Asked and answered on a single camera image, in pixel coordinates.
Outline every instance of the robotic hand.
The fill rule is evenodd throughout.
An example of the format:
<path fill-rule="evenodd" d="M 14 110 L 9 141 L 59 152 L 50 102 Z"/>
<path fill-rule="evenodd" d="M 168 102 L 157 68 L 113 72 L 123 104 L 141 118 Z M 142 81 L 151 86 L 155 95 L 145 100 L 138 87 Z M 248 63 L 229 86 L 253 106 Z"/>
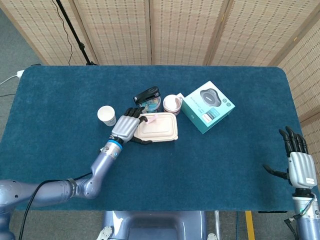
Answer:
<path fill-rule="evenodd" d="M 137 127 L 142 122 L 147 122 L 145 116 L 140 116 L 144 107 L 129 108 L 121 116 L 111 131 L 106 145 L 91 166 L 91 178 L 69 178 L 66 180 L 47 180 L 41 184 L 30 184 L 15 180 L 0 180 L 0 240 L 14 240 L 15 236 L 9 230 L 11 215 L 18 204 L 31 200 L 28 204 L 24 220 L 30 206 L 43 207 L 67 202 L 72 197 L 93 199 L 101 190 L 102 181 L 129 141 L 139 144 L 149 144 L 152 141 L 143 141 L 134 137 Z M 21 227 L 22 238 L 24 223 Z"/>
<path fill-rule="evenodd" d="M 264 164 L 265 170 L 282 179 L 288 180 L 295 188 L 292 194 L 295 215 L 284 222 L 294 234 L 295 240 L 320 240 L 320 212 L 317 196 L 311 189 L 317 186 L 314 159 L 309 155 L 306 140 L 300 134 L 286 126 L 286 131 L 279 130 L 288 157 L 287 172 L 276 171 Z M 298 235 L 291 226 L 297 221 Z"/>

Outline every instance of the teal box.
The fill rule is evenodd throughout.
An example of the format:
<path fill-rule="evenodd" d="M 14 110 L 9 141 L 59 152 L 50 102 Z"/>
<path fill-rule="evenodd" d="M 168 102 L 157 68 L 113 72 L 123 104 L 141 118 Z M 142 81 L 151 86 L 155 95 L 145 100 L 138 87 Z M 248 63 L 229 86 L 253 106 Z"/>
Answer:
<path fill-rule="evenodd" d="M 183 97 L 181 110 L 204 134 L 235 108 L 235 105 L 211 82 Z"/>

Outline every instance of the floor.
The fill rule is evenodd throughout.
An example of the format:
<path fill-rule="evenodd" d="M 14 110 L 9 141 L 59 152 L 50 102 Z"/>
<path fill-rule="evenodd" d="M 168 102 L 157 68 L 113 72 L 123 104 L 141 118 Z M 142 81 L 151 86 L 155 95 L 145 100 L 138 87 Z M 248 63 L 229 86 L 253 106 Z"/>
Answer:
<path fill-rule="evenodd" d="M 0 82 L 17 71 L 30 65 L 41 63 L 27 42 L 0 10 Z M 14 78 L 0 85 L 0 141 L 3 135 L 19 79 Z M 11 220 L 10 229 L 19 235 L 22 211 L 16 211 Z M 293 235 L 283 222 L 293 215 L 290 213 L 260 214 L 253 212 L 255 239 L 292 240 Z M 101 230 L 103 213 L 101 211 L 41 211 L 31 210 L 25 225 L 24 240 L 95 240 Z M 214 218 L 207 212 L 207 229 L 213 232 Z M 220 212 L 221 239 L 248 239 L 245 213 L 232 211 Z"/>

